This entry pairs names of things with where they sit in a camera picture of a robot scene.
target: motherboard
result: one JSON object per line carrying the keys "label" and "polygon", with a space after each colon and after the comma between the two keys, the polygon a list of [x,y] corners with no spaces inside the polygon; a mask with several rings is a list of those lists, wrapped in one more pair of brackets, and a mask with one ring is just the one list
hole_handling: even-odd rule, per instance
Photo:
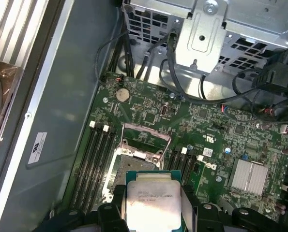
{"label": "motherboard", "polygon": [[[126,171],[181,170],[182,183],[192,185],[202,202],[229,212],[252,208],[275,221],[285,214],[280,201],[288,134],[280,133],[281,125],[237,122],[220,105],[191,104],[164,87],[111,72],[104,78],[108,85],[97,90],[65,207],[89,211],[109,201]],[[228,113],[239,120],[252,117],[236,109]]]}

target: green circuit board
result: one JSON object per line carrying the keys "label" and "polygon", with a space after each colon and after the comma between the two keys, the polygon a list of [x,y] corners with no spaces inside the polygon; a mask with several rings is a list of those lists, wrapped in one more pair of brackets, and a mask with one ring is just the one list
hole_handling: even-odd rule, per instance
{"label": "green circuit board", "polygon": [[[107,81],[119,76],[107,73]],[[125,103],[117,100],[119,89],[128,90],[129,99]],[[74,169],[64,197],[68,201],[74,190],[76,168],[82,162],[82,153],[89,135],[89,122],[102,122],[115,127],[117,133],[114,146],[120,142],[123,123],[134,123],[171,136],[171,143],[165,158],[169,160],[175,146],[192,150],[197,156],[198,170],[191,173],[188,183],[193,185],[202,202],[220,203],[226,201],[233,207],[251,207],[269,218],[278,220],[274,204],[279,199],[282,180],[288,164],[288,156],[281,150],[288,147],[288,134],[280,134],[280,126],[272,125],[261,130],[254,123],[238,123],[226,117],[218,105],[194,105],[178,96],[171,98],[169,91],[134,78],[124,78],[123,83],[113,82],[100,86],[80,144]],[[236,109],[228,112],[237,119],[248,120],[251,115]],[[143,133],[130,133],[128,138],[138,146],[165,149],[166,143],[152,139]],[[268,168],[263,195],[230,188],[230,178],[236,158],[257,162]]]}

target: logo on motherboard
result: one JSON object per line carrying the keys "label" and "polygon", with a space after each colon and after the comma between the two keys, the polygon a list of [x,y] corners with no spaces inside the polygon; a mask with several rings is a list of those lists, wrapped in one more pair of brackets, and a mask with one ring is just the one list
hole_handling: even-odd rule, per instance
{"label": "logo on motherboard", "polygon": [[213,135],[203,135],[203,138],[206,138],[206,141],[213,144],[217,139],[213,137]]}

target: silver heatsink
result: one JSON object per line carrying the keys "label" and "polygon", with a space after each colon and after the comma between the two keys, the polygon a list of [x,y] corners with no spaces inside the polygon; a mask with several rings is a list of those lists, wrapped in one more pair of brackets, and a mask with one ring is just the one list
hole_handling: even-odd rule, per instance
{"label": "silver heatsink", "polygon": [[267,172],[267,167],[235,159],[229,186],[255,195],[261,195]]}

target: label sticker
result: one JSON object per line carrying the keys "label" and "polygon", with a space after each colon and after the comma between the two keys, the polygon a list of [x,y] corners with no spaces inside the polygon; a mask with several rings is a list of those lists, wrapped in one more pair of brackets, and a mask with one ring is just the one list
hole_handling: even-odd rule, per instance
{"label": "label sticker", "polygon": [[41,156],[41,152],[45,143],[46,136],[47,136],[47,132],[38,132],[28,164],[38,162],[39,157]]}
{"label": "label sticker", "polygon": [[207,157],[212,157],[212,151],[213,151],[212,149],[205,147],[203,150],[203,155]]}

